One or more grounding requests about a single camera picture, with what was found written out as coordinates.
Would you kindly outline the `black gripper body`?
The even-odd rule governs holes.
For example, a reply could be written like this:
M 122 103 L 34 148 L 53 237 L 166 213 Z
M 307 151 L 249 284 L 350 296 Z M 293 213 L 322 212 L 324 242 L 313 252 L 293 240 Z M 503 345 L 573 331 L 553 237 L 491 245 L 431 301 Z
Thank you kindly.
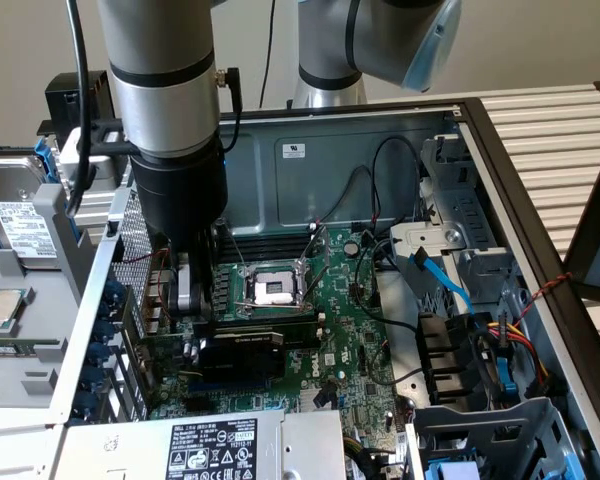
M 131 157 L 147 225 L 166 236 L 174 250 L 194 248 L 199 234 L 223 213 L 228 201 L 222 144 L 210 141 L 192 154 Z

